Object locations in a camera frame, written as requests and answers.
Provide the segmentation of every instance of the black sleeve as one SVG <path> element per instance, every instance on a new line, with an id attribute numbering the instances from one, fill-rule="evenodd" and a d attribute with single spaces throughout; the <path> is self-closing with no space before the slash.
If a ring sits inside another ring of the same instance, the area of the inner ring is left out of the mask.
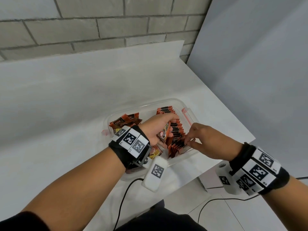
<path id="1" fill-rule="evenodd" d="M 0 222 L 0 230 L 42 230 L 49 228 L 36 214 L 32 212 L 21 212 L 17 215 Z"/>

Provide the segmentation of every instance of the floor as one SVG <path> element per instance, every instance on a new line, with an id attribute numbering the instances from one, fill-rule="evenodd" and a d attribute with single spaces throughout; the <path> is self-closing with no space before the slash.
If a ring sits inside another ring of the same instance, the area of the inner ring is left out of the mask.
<path id="1" fill-rule="evenodd" d="M 223 188 L 204 190 L 201 183 L 194 179 L 174 193 L 168 195 L 165 207 L 177 214 L 189 214 L 194 221 L 202 207 L 199 224 L 208 231 L 286 231 L 261 196 L 248 201 L 224 200 L 226 198 L 247 199 L 246 194 L 238 196 L 227 194 Z"/>

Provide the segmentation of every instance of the hand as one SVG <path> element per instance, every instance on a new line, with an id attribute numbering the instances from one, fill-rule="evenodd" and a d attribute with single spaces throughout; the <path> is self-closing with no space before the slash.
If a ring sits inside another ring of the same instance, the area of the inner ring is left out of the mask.
<path id="1" fill-rule="evenodd" d="M 168 121 L 175 122 L 175 119 L 178 118 L 179 116 L 174 113 L 157 114 L 140 124 L 139 128 L 148 137 L 151 146 L 159 144 L 163 148 L 167 148 L 167 145 L 163 143 L 156 135 L 161 132 Z"/>
<path id="2" fill-rule="evenodd" d="M 198 138 L 202 144 L 191 141 L 194 138 Z M 218 130 L 199 123 L 192 124 L 184 143 L 210 158 L 228 161 L 233 160 L 243 146 Z"/>

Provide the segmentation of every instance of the clear plastic container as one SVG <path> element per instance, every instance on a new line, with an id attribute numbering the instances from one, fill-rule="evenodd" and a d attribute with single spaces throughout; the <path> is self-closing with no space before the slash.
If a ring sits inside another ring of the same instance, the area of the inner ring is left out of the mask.
<path id="1" fill-rule="evenodd" d="M 143 120 L 142 122 L 144 122 L 147 119 L 149 119 L 151 116 L 154 116 L 156 114 L 157 108 L 170 106 L 170 105 L 172 105 L 176 114 L 180 117 L 180 122 L 183 124 L 182 126 L 184 128 L 184 131 L 188 133 L 191 125 L 194 122 L 198 122 L 198 120 L 196 116 L 193 114 L 193 112 L 191 111 L 191 109 L 187 108 L 187 106 L 181 100 L 173 98 L 169 100 L 157 101 L 151 104 L 143 105 L 143 106 L 132 108 L 129 110 L 123 110 L 122 112 L 118 112 L 118 113 L 108 116 L 104 121 L 104 127 L 102 131 L 103 136 L 105 136 L 106 144 L 108 144 L 111 141 L 111 137 L 113 136 L 113 129 L 109 126 L 109 123 L 118 119 L 123 114 L 126 113 L 129 115 L 132 113 L 139 112 L 139 118 Z M 161 157 L 164 157 L 165 159 L 167 159 L 168 150 L 163 149 L 162 147 L 161 147 L 161 150 L 163 150 Z M 178 155 L 175 158 L 167 159 L 169 166 L 176 164 L 184 159 L 187 159 L 196 153 L 198 153 L 198 151 L 191 148 L 190 150 L 188 150 L 182 155 Z M 140 170 L 136 170 L 133 173 L 130 173 L 130 174 L 125 173 L 122 176 L 121 180 L 132 181 L 136 178 L 143 177 L 146 173 L 147 173 L 147 169 L 142 167 Z"/>

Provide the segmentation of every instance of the wrist strap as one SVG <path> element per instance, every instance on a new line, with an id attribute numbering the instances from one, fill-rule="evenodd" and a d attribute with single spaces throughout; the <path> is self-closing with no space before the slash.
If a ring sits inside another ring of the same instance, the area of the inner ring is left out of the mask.
<path id="1" fill-rule="evenodd" d="M 147 136 L 137 125 L 123 126 L 112 136 L 109 147 L 127 168 L 136 159 L 143 158 L 149 149 L 148 143 Z"/>
<path id="2" fill-rule="evenodd" d="M 273 189 L 285 186 L 290 175 L 271 155 L 244 143 L 239 155 L 230 161 L 229 174 L 248 194 L 267 194 Z"/>

